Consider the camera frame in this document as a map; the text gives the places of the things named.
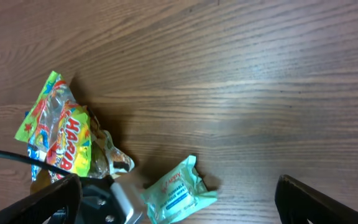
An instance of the wood grain surface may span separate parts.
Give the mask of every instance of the wood grain surface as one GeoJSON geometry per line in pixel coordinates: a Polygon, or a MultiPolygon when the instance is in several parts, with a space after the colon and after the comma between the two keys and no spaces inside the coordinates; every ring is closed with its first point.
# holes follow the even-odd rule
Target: wood grain surface
{"type": "MultiPolygon", "coordinates": [[[[280,223],[280,174],[358,210],[358,1],[0,0],[0,150],[51,70],[150,181],[198,156],[183,223],[280,223]]],[[[30,182],[0,159],[0,209],[30,182]]]]}

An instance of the green packet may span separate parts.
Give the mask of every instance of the green packet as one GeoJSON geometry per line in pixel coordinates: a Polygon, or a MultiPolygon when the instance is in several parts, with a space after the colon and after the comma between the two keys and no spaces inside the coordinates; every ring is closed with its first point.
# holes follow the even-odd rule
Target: green packet
{"type": "Polygon", "coordinates": [[[153,224],[179,222],[217,200],[216,191],[208,192],[195,164],[195,156],[187,157],[142,194],[153,224]]]}

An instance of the screw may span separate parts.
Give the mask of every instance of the screw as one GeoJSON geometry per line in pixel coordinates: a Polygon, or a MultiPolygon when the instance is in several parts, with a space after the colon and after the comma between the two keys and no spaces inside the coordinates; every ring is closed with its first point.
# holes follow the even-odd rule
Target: screw
{"type": "Polygon", "coordinates": [[[106,216],[106,222],[114,222],[114,216],[112,215],[106,216]]]}
{"type": "Polygon", "coordinates": [[[106,203],[105,200],[98,199],[98,205],[104,205],[106,203]]]}

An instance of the brown wooden tabletop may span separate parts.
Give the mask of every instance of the brown wooden tabletop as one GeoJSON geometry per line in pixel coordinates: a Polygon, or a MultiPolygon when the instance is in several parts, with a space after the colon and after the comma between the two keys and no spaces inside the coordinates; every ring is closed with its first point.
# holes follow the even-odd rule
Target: brown wooden tabletop
{"type": "MultiPolygon", "coordinates": [[[[52,70],[143,177],[198,156],[183,223],[280,223],[280,174],[358,210],[358,1],[0,0],[0,150],[52,70]]],[[[0,209],[30,183],[0,159],[0,209]]]]}

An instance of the transparent plastic wrapper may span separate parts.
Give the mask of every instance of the transparent plastic wrapper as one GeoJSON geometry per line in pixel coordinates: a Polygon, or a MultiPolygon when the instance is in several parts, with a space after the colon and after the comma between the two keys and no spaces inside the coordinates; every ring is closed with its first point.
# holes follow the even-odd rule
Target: transparent plastic wrapper
{"type": "MultiPolygon", "coordinates": [[[[90,110],[75,101],[63,77],[52,72],[15,138],[28,143],[29,157],[81,177],[102,178],[115,175],[117,171],[129,172],[134,167],[132,159],[114,147],[108,132],[103,132],[104,138],[99,137],[102,130],[98,122],[98,128],[94,128],[95,121],[90,110]],[[121,158],[113,157],[114,153],[121,158]],[[114,160],[125,161],[127,169],[116,169],[114,160]]],[[[39,172],[38,167],[32,166],[33,181],[39,172]]],[[[52,172],[49,174],[52,182],[62,178],[52,172]]]]}
{"type": "Polygon", "coordinates": [[[195,156],[187,157],[142,194],[153,224],[179,222],[217,200],[217,193],[208,192],[198,176],[195,164],[195,156]]]}

